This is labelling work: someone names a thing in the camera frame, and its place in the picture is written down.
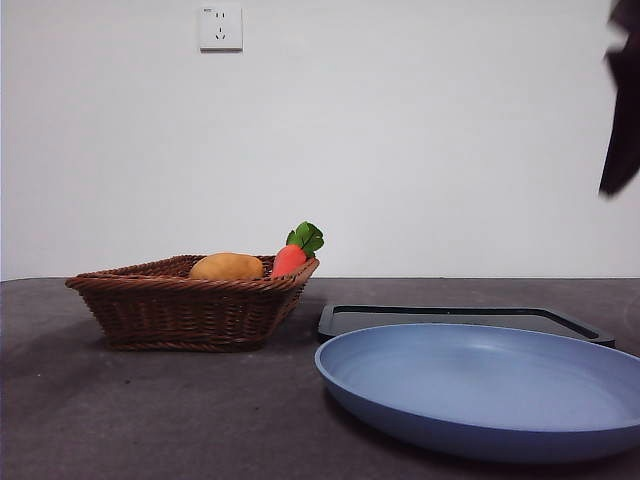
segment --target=green leaves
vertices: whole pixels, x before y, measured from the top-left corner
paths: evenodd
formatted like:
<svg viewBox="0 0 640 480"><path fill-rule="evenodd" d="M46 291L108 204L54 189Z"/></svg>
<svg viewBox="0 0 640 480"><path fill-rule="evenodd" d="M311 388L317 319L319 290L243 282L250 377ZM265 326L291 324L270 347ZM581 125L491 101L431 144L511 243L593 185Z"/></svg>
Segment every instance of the green leaves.
<svg viewBox="0 0 640 480"><path fill-rule="evenodd" d="M295 231L291 230L287 235L287 245L298 245L307 258L315 257L315 251L324 245L322 232L318 227L302 222Z"/></svg>

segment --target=carrot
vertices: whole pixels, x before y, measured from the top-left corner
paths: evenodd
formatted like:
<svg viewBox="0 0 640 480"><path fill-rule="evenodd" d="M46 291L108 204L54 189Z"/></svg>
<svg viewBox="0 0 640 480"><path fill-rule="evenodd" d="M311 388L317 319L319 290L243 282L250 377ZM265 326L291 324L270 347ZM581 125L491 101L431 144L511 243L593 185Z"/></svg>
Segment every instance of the carrot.
<svg viewBox="0 0 640 480"><path fill-rule="evenodd" d="M291 230L287 242L273 261L272 277L293 272L304 265L309 258L315 257L315 251L324 245L322 232L309 222L302 222L296 230Z"/></svg>

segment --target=black fabric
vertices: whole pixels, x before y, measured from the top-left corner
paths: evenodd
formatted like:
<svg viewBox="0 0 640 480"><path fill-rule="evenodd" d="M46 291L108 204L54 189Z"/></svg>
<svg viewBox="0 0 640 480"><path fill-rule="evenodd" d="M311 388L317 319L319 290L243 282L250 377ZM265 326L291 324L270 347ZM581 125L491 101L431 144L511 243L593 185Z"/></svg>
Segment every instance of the black fabric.
<svg viewBox="0 0 640 480"><path fill-rule="evenodd" d="M611 21L629 37L622 50L607 53L618 93L600 182L600 192L606 195L619 193L640 170L640 2L617 2Z"/></svg>

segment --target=potato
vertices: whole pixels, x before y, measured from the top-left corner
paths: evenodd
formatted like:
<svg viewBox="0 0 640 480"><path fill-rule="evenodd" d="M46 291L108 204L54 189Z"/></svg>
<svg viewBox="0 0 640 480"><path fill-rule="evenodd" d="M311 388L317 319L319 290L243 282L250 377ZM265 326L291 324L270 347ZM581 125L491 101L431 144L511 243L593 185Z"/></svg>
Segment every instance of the potato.
<svg viewBox="0 0 640 480"><path fill-rule="evenodd" d="M215 253L199 260L189 272L190 278L206 280L241 280L264 275L259 258L243 253Z"/></svg>

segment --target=gray table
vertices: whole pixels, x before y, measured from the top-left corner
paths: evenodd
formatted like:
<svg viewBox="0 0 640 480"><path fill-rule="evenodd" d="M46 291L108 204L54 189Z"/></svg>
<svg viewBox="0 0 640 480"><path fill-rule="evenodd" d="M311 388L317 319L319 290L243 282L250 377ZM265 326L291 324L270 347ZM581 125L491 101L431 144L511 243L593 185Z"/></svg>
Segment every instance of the gray table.
<svg viewBox="0 0 640 480"><path fill-rule="evenodd" d="M640 478L640 449L513 466L421 450L343 411L313 365L325 303L539 306L640 355L640 280L312 279L257 352L113 352L62 279L2 284L2 473L18 479Z"/></svg>

